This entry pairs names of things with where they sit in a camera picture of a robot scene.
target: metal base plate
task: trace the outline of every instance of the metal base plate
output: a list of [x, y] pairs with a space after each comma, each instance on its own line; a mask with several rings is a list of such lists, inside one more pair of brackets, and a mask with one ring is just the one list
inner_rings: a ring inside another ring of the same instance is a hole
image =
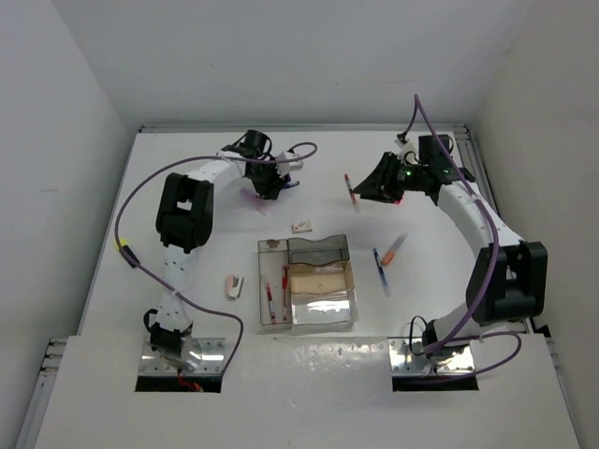
[[178, 371], [204, 392], [220, 393], [225, 339], [192, 339], [183, 345], [183, 361], [166, 356], [148, 338], [139, 361], [136, 391], [190, 391], [178, 381]]
[[[422, 339], [412, 339], [414, 352], [422, 352]], [[441, 354], [413, 355], [408, 339], [388, 339], [389, 361], [393, 378], [393, 391], [447, 391], [477, 390], [476, 377], [462, 379], [463, 374], [475, 370], [475, 360], [470, 345], [450, 347]], [[456, 377], [452, 382], [445, 382]]]

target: marker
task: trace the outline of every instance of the marker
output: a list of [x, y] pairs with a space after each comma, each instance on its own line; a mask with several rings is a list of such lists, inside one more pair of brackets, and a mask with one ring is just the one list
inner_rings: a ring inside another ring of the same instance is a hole
[[381, 283], [383, 284], [383, 290], [385, 290], [385, 296], [390, 297], [391, 291], [389, 290], [387, 284], [387, 278], [385, 277], [385, 272], [383, 271], [383, 266], [381, 265], [381, 259], [378, 257], [378, 251], [376, 248], [373, 248], [374, 261], [376, 262], [376, 267], [378, 268], [378, 275], [381, 277]]
[[349, 181], [349, 176], [347, 173], [343, 175], [345, 178], [345, 185], [347, 186], [347, 192], [349, 192], [349, 197], [352, 198], [352, 204], [354, 205], [354, 211], [359, 212], [358, 201], [356, 200], [356, 195], [354, 194], [354, 189], [352, 188], [352, 184]]
[[407, 232], [404, 232], [399, 237], [397, 237], [397, 239], [393, 242], [393, 244], [389, 248], [389, 251], [387, 251], [387, 253], [383, 256], [383, 261], [382, 261], [383, 267], [386, 267], [387, 265], [389, 265], [391, 263], [391, 261], [395, 257], [395, 253], [397, 252], [397, 250], [400, 249], [400, 246], [402, 246], [402, 244], [405, 242], [405, 240], [407, 238], [408, 238]]
[[283, 265], [283, 280], [282, 280], [282, 287], [283, 287], [283, 321], [287, 321], [287, 302], [285, 301], [285, 293], [287, 292], [287, 279], [288, 279], [288, 275], [287, 275], [287, 267], [285, 265]]
[[274, 315], [274, 302], [272, 302], [272, 292], [270, 291], [270, 283], [269, 282], [266, 282], [266, 294], [267, 294], [267, 297], [269, 298], [270, 321], [274, 325], [276, 325], [277, 318]]

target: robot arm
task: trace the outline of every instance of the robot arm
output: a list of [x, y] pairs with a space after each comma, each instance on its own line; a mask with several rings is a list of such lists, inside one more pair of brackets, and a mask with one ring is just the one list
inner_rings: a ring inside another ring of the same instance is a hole
[[[476, 256], [465, 303], [450, 314], [429, 322], [423, 335], [425, 346], [448, 335], [474, 302], [489, 268], [493, 245], [488, 221], [445, 157], [431, 155], [429, 139], [420, 138], [420, 164], [406, 164], [402, 156], [387, 152], [374, 172], [355, 189], [361, 198], [387, 203], [401, 200], [406, 191], [423, 192], [452, 219]], [[475, 199], [480, 200], [489, 212], [497, 228], [497, 244], [500, 245], [497, 263], [483, 300], [473, 318], [456, 335], [476, 337], [491, 326], [541, 313], [545, 303], [548, 257], [547, 250], [540, 242], [527, 242], [512, 231], [480, 196], [474, 177], [465, 168], [460, 170], [478, 194]]]
[[[222, 160], [211, 161], [185, 175], [167, 176], [156, 217], [156, 230], [165, 246], [165, 281], [183, 290], [187, 272], [193, 267], [201, 247], [212, 232], [214, 196], [226, 185], [239, 178], [252, 181], [257, 193], [264, 199], [276, 199], [289, 181], [289, 172], [299, 170], [303, 163], [287, 162], [295, 155], [282, 152], [270, 156], [270, 139], [254, 130], [233, 145], [227, 145], [217, 155]], [[270, 158], [277, 164], [261, 165], [251, 162], [233, 162], [228, 158], [242, 156], [248, 160]], [[150, 316], [154, 315], [150, 325]], [[162, 296], [158, 310], [146, 312], [144, 324], [150, 332], [150, 342], [171, 356], [181, 352], [182, 338], [193, 324], [192, 308], [171, 292]]]

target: white tabletop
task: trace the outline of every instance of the white tabletop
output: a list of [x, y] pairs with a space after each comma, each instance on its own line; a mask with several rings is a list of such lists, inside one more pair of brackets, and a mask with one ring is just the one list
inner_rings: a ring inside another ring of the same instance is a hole
[[[352, 208], [343, 181], [361, 182], [385, 151], [391, 132], [269, 133], [275, 151], [312, 140], [319, 153], [264, 217], [239, 196], [241, 180], [215, 198], [212, 237], [202, 249], [188, 295], [205, 307], [238, 314], [246, 338], [221, 394], [135, 393], [145, 329], [161, 287], [130, 268], [109, 239], [88, 298], [81, 336], [69, 340], [37, 440], [38, 449], [104, 447], [577, 447], [543, 338], [523, 336], [521, 354], [480, 376], [476, 392], [392, 393], [387, 336], [405, 335], [415, 314], [443, 316], [464, 300], [474, 257], [457, 228], [431, 200], [409, 193], [399, 206], [360, 201]], [[157, 168], [211, 154], [238, 134], [138, 135], [118, 204]], [[196, 165], [174, 171], [184, 173]], [[154, 229], [163, 178], [142, 190], [125, 213], [123, 237], [158, 273], [163, 248]], [[346, 234], [358, 294], [351, 332], [274, 338], [259, 323], [257, 247], [291, 237], [291, 223], [310, 219], [322, 239]], [[383, 253], [408, 232], [387, 268], [386, 297], [373, 247]], [[241, 298], [225, 297], [225, 276], [245, 276]], [[197, 313], [194, 334], [237, 334], [232, 320]], [[478, 367], [512, 351], [513, 339], [474, 343]]]
[[[203, 133], [138, 135], [124, 176], [118, 204], [142, 179], [156, 169], [191, 155], [214, 154], [239, 134]], [[454, 224], [420, 193], [405, 195], [399, 206], [360, 201], [356, 214], [343, 174], [358, 185], [376, 167], [383, 152], [396, 151], [391, 132], [270, 133], [275, 151], [312, 140], [318, 153], [294, 175], [300, 185], [283, 191], [262, 216], [239, 195], [248, 180], [230, 184], [215, 198], [212, 236], [202, 247], [197, 276], [189, 296], [209, 308], [238, 314], [249, 335], [262, 333], [258, 310], [257, 242], [293, 237], [292, 222], [312, 220], [314, 232], [297, 237], [322, 239], [345, 234], [354, 269], [359, 321], [353, 335], [381, 336], [404, 333], [415, 314], [427, 319], [448, 313], [464, 301], [475, 258]], [[412, 136], [417, 142], [417, 134]], [[189, 164], [173, 171], [185, 173]], [[151, 182], [131, 203], [121, 234], [139, 259], [162, 274], [163, 253], [154, 229], [164, 176]], [[409, 238], [393, 264], [386, 268], [392, 297], [386, 297], [373, 260], [373, 248], [382, 254], [402, 232]], [[228, 273], [245, 276], [241, 299], [225, 296]], [[94, 287], [81, 328], [84, 336], [119, 331], [140, 335], [141, 316], [158, 304], [162, 287], [135, 271], [118, 255], [111, 242], [99, 261]], [[194, 334], [232, 336], [237, 324], [198, 312]]]

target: clear plastic container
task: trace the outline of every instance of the clear plastic container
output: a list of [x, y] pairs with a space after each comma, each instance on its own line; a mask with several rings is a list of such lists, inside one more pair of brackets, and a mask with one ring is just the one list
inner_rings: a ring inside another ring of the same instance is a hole
[[338, 260], [349, 260], [347, 236], [330, 236], [321, 240], [289, 239], [289, 264], [322, 266]]
[[[283, 267], [289, 266], [287, 240], [261, 240], [258, 242], [258, 265], [260, 272], [260, 323], [265, 330], [288, 330], [292, 327], [289, 285], [283, 289]], [[270, 316], [270, 285], [274, 323]]]
[[[327, 332], [347, 329], [358, 320], [345, 235], [316, 241], [261, 240], [258, 263], [260, 322], [265, 330]], [[284, 267], [288, 270], [286, 289]]]
[[293, 326], [326, 332], [351, 327], [358, 320], [354, 276], [349, 261], [323, 267], [290, 266]]

